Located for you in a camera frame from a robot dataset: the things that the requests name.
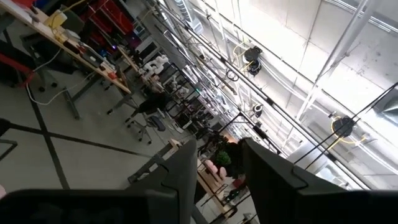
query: gray floor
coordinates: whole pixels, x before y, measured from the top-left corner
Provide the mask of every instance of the gray floor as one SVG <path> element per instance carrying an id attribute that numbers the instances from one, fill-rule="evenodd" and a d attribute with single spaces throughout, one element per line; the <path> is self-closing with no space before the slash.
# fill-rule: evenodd
<path id="1" fill-rule="evenodd" d="M 17 22 L 11 27 L 13 32 L 9 32 L 9 35 L 12 43 L 23 50 L 18 36 L 29 30 Z M 51 72 L 59 83 L 57 88 L 50 87 L 41 93 L 38 91 L 41 86 L 38 78 L 30 83 L 37 101 L 46 103 L 62 87 L 72 86 L 83 80 L 79 72 L 73 75 Z M 70 92 L 77 92 L 86 82 Z M 137 104 L 144 100 L 140 95 L 134 95 L 133 98 Z M 0 161 L 0 185 L 7 192 L 19 189 L 61 189 L 61 172 L 71 189 L 123 189 L 127 186 L 126 178 L 147 162 L 150 156 L 161 150 L 168 139 L 186 141 L 192 137 L 188 133 L 176 132 L 165 121 L 166 131 L 149 130 L 152 136 L 151 145 L 147 145 L 145 140 L 139 142 L 137 129 L 128 129 L 124 124 L 124 120 L 134 111 L 132 108 L 124 105 L 113 114 L 106 115 L 107 110 L 120 99 L 121 95 L 116 87 L 104 91 L 104 86 L 96 84 L 76 103 L 81 120 L 75 120 L 63 95 L 58 96 L 48 106 L 39 105 L 39 113 L 35 114 L 25 88 L 10 88 L 0 84 L 0 118 L 41 131 L 43 126 L 40 127 L 37 117 L 42 116 L 48 132 L 91 143 L 83 144 L 55 137 L 49 137 L 46 142 L 41 134 L 10 129 L 1 139 L 17 141 L 18 146 Z M 136 119 L 143 122 L 140 114 Z M 52 147 L 49 142 L 56 153 L 55 158 L 49 149 Z M 0 155 L 6 149 L 7 146 L 1 144 Z M 212 201 L 205 206 L 200 205 L 198 203 L 198 208 L 208 221 L 212 221 L 219 214 Z"/>

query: workbench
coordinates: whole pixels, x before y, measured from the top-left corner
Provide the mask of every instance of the workbench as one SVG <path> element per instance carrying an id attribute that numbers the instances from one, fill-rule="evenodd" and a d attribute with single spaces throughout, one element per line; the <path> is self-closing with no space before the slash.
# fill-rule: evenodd
<path id="1" fill-rule="evenodd" d="M 79 54 L 76 54 L 72 52 L 70 49 L 66 48 L 63 43 L 65 41 L 69 42 L 75 47 L 79 46 L 79 43 L 70 40 L 67 36 L 61 34 L 63 33 L 63 28 L 59 27 L 57 29 L 51 30 L 48 26 L 45 26 L 43 24 L 44 21 L 48 19 L 48 15 L 43 13 L 40 9 L 36 9 L 37 14 L 34 14 L 33 12 L 30 11 L 30 9 L 23 9 L 19 7 L 17 4 L 12 2 L 11 0 L 0 0 L 0 8 L 5 10 L 5 13 L 0 17 L 0 33 L 2 33 L 7 26 L 9 26 L 15 19 L 18 21 L 21 21 L 22 23 L 26 24 L 30 28 L 32 28 L 34 31 L 39 33 L 42 37 L 45 37 L 49 41 L 53 42 L 57 46 L 59 46 L 62 50 L 66 51 L 68 54 L 70 54 L 75 60 L 79 61 L 83 65 L 87 66 L 88 68 L 92 69 L 93 77 L 90 79 L 90 81 L 84 86 L 78 93 L 75 95 L 71 96 L 69 92 L 67 91 L 66 88 L 63 89 L 64 97 L 66 98 L 70 108 L 72 109 L 72 112 L 75 116 L 76 119 L 80 118 L 80 115 L 78 113 L 78 110 L 76 109 L 75 102 L 77 99 L 81 98 L 83 94 L 91 87 L 93 86 L 101 77 L 104 77 L 105 79 L 109 80 L 111 83 L 116 85 L 118 88 L 122 89 L 126 93 L 131 93 L 129 88 L 122 83 L 121 80 L 119 79 L 112 79 L 108 76 L 109 73 L 115 73 L 116 71 L 113 70 L 111 67 L 109 67 L 105 62 L 103 62 L 101 65 L 105 68 L 104 71 L 101 71 L 100 68 L 96 68 L 92 66 L 89 62 L 87 62 L 85 59 L 83 59 Z"/>
<path id="2" fill-rule="evenodd" d="M 182 144 L 174 139 L 170 139 L 169 143 L 163 147 L 157 154 L 155 154 L 147 163 L 145 163 L 136 173 L 128 177 L 128 181 L 130 184 L 137 182 L 144 178 L 145 175 L 152 172 L 157 164 L 163 163 L 168 157 L 170 157 L 173 153 L 175 153 Z M 224 197 L 224 181 L 217 174 L 212 174 L 208 171 L 207 166 L 202 163 L 199 159 L 198 162 L 198 183 L 205 189 L 206 193 L 210 195 L 210 198 L 207 200 L 213 200 L 221 215 L 216 220 L 213 220 L 211 223 L 223 223 L 229 217 L 236 213 L 236 208 L 233 208 L 228 203 L 223 202 Z"/>

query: yellow container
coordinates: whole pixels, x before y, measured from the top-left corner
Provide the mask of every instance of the yellow container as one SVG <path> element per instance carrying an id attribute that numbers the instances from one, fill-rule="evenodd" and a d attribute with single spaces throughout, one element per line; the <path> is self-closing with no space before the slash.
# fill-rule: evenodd
<path id="1" fill-rule="evenodd" d="M 44 25 L 49 26 L 51 29 L 56 29 L 60 27 L 66 19 L 68 19 L 68 17 L 63 12 L 57 10 L 44 21 Z"/>

